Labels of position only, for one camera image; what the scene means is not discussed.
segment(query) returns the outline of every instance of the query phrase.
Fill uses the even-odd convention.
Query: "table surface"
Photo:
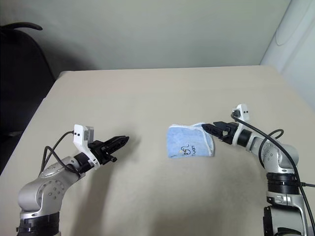
[[[105,141],[129,135],[118,161],[90,170],[66,193],[63,236],[262,236],[265,172],[242,147],[214,138],[214,157],[170,159],[171,124],[231,122],[246,103],[251,123],[285,130],[300,154],[302,181],[314,181],[314,111],[271,67],[242,66],[64,73],[43,100],[0,177],[0,229],[14,235],[18,191],[40,169],[43,148],[74,124]],[[72,137],[57,148],[75,155]],[[306,189],[312,209],[315,191]]]

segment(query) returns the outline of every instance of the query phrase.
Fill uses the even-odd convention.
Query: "white wall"
[[[53,70],[259,64],[289,0],[1,0]]]
[[[315,0],[293,0],[261,64],[273,65],[315,110]]]

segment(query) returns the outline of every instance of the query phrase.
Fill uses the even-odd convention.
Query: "robotic arm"
[[[245,147],[247,151],[259,158],[265,168],[268,179],[267,202],[271,205],[264,208],[264,235],[309,236],[304,208],[306,197],[303,199],[299,192],[299,177],[294,170],[294,166],[296,168],[299,161],[297,150],[290,145],[280,145],[291,157],[293,166],[287,155],[278,147],[279,141],[271,137],[267,139],[259,133],[246,130],[245,126],[251,125],[247,124],[250,118],[245,104],[240,104],[233,109],[231,116],[239,124],[219,121],[214,122],[214,125],[204,124],[202,127],[225,143]]]
[[[117,136],[106,142],[93,141],[94,129],[77,124],[73,135],[80,153],[49,166],[20,190],[18,203],[22,210],[18,236],[60,236],[59,212],[67,189],[91,168],[115,162],[117,159],[111,154],[129,139]]]

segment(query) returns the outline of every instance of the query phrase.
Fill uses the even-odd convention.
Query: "blue cloth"
[[[213,156],[212,137],[203,130],[201,124],[204,123],[171,125],[167,132],[168,157]]]

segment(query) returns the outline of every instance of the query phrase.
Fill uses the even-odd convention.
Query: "black office chair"
[[[23,131],[55,82],[39,45],[16,28],[42,30],[28,22],[0,27],[0,171]]]

